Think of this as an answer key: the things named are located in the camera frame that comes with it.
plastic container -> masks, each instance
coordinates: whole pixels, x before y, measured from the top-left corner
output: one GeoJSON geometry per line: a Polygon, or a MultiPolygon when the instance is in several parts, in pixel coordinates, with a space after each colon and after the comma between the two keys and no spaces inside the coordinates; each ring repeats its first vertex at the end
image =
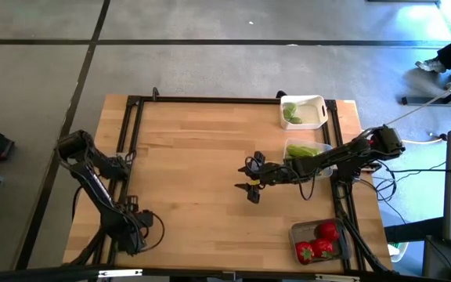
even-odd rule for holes
{"type": "Polygon", "coordinates": [[[318,129],[328,121],[327,105],[322,96],[283,96],[280,103],[280,125],[286,130],[292,129],[318,129]],[[302,124],[291,124],[283,116],[283,104],[295,103],[297,110],[295,117],[302,119],[302,124]]]}
{"type": "Polygon", "coordinates": [[[297,253],[295,251],[295,244],[299,242],[309,242],[317,239],[316,236],[316,227],[325,222],[333,222],[337,226],[337,230],[339,233],[339,238],[332,242],[333,253],[331,258],[314,258],[309,264],[314,262],[324,262],[327,260],[334,259],[349,259],[350,252],[348,247],[348,242],[345,236],[345,228],[344,224],[340,219],[326,219],[326,220],[317,220],[313,222],[301,222],[295,223],[291,228],[288,236],[290,237],[290,244],[292,250],[294,251],[295,261],[300,263],[297,259],[297,253]]]}
{"type": "MultiPolygon", "coordinates": [[[[317,149],[320,153],[332,149],[332,146],[330,146],[328,144],[322,144],[322,143],[309,142],[309,141],[305,141],[305,140],[289,138],[285,142],[285,149],[284,149],[284,152],[283,152],[283,159],[286,159],[286,158],[290,157],[287,154],[287,147],[288,147],[288,145],[307,146],[309,148],[317,149]]],[[[316,178],[317,179],[321,179],[321,178],[329,177],[329,176],[332,175],[332,172],[333,172],[332,167],[325,168],[321,172],[319,172],[319,174],[316,176],[316,178]]]]}

green object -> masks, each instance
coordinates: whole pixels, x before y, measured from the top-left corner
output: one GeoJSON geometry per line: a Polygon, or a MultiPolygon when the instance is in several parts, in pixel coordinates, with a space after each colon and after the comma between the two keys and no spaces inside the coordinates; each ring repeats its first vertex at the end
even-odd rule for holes
{"type": "Polygon", "coordinates": [[[294,125],[299,125],[302,123],[302,119],[300,119],[299,117],[292,117],[290,120],[288,120],[288,122],[294,125]]]}
{"type": "Polygon", "coordinates": [[[297,110],[297,105],[295,103],[284,103],[283,104],[283,117],[285,120],[289,121],[294,117],[295,111],[297,110]]]}
{"type": "Polygon", "coordinates": [[[290,157],[313,157],[319,154],[319,150],[307,146],[288,145],[287,154],[290,157]]]}

